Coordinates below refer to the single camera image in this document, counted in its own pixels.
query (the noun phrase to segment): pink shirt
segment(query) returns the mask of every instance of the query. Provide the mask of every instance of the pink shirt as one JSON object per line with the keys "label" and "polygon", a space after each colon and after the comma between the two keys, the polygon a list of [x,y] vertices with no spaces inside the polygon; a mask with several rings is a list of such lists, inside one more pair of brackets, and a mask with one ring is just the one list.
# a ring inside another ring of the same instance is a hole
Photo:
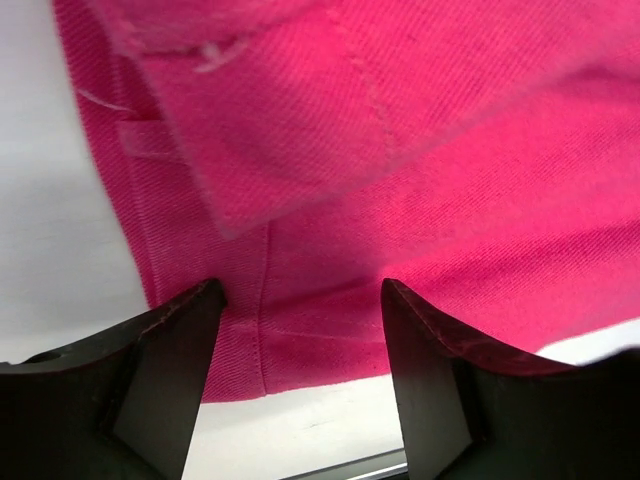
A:
{"label": "pink shirt", "polygon": [[156,305],[229,297],[205,401],[386,373],[394,277],[529,351],[640,316],[635,0],[55,0]]}

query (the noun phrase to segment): pink fabric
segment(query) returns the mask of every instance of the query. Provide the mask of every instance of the pink fabric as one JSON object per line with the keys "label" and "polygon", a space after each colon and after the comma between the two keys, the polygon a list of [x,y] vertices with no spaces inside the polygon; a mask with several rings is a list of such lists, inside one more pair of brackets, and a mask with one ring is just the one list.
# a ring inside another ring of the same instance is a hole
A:
{"label": "pink fabric", "polygon": [[633,0],[55,0],[151,305],[220,278],[204,400],[388,371],[382,278],[529,351],[640,316]]}

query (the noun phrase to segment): seam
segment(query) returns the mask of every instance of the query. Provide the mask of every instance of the seam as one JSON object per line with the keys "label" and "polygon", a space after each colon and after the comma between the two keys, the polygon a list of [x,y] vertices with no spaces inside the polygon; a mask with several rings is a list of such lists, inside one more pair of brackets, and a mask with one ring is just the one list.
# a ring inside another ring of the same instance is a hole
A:
{"label": "seam", "polygon": [[333,25],[338,37],[342,38],[342,43],[347,53],[349,62],[358,72],[358,74],[360,75],[360,80],[367,89],[367,95],[369,98],[368,105],[371,110],[373,110],[374,115],[380,123],[380,128],[382,129],[382,138],[385,146],[385,154],[387,157],[387,161],[391,163],[393,161],[393,158],[395,157],[396,140],[393,130],[391,129],[391,126],[389,124],[387,110],[380,101],[378,86],[373,76],[367,71],[364,57],[359,53],[359,48],[357,47],[356,42],[353,40],[351,32],[342,22],[341,14],[338,9],[333,6],[327,6],[325,8],[325,13],[330,23]]}
{"label": "seam", "polygon": [[[113,93],[116,99],[116,103],[119,105],[128,105],[129,102],[124,93],[125,86],[122,83],[122,76],[121,76],[121,70],[120,70],[121,66],[119,63],[120,57],[113,50],[110,51],[110,54],[111,54],[111,59],[109,63],[111,65],[111,68],[109,73],[111,76],[111,85],[114,90]],[[129,118],[127,115],[124,114],[124,112],[116,112],[116,116],[117,116],[116,117],[117,120],[113,124],[114,129],[117,128],[118,121],[127,120]],[[153,290],[151,292],[148,292],[147,302],[151,304],[152,307],[157,307],[160,304],[161,285],[158,277],[158,266],[156,265],[156,260],[154,256],[151,254],[152,250],[149,245],[149,227],[147,225],[147,222],[145,221],[145,218],[142,215],[143,202],[140,195],[140,182],[136,178],[133,172],[133,163],[135,162],[135,160],[131,158],[129,155],[127,155],[120,145],[118,145],[117,148],[119,149],[119,152],[122,154],[122,158],[126,163],[127,177],[129,179],[129,186],[131,188],[131,196],[133,197],[133,205],[132,205],[133,212],[136,217],[136,222],[138,223],[138,225],[140,225],[139,238],[140,240],[142,240],[142,244],[144,246],[144,253],[147,256],[147,260],[149,261],[149,270],[151,271],[151,281],[153,284]]]}
{"label": "seam", "polygon": [[267,284],[267,274],[269,271],[269,260],[271,256],[271,223],[268,222],[265,227],[264,234],[264,260],[262,262],[262,276],[260,278],[260,286],[258,288],[258,301],[256,306],[256,340],[254,341],[254,358],[256,360],[256,366],[262,379],[262,388],[264,394],[267,395],[267,380],[264,369],[264,355],[262,351],[262,311],[264,304],[264,292]]}

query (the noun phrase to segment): pink cloth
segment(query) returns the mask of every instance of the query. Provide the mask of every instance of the pink cloth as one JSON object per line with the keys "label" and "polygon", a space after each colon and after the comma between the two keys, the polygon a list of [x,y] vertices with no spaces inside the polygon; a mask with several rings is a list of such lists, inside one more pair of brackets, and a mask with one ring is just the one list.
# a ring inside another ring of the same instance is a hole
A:
{"label": "pink cloth", "polygon": [[151,305],[230,304],[205,401],[388,371],[379,287],[532,351],[640,316],[635,0],[55,0]]}

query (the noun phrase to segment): white background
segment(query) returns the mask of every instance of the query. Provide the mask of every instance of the white background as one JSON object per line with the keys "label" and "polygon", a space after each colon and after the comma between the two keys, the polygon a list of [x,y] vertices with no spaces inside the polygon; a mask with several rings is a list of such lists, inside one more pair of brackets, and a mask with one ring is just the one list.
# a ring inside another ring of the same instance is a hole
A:
{"label": "white background", "polygon": [[[47,0],[0,3],[0,361],[146,309],[91,164]],[[640,344],[640,322],[550,346],[586,362]],[[203,405],[185,480],[276,479],[402,446],[388,377]]]}

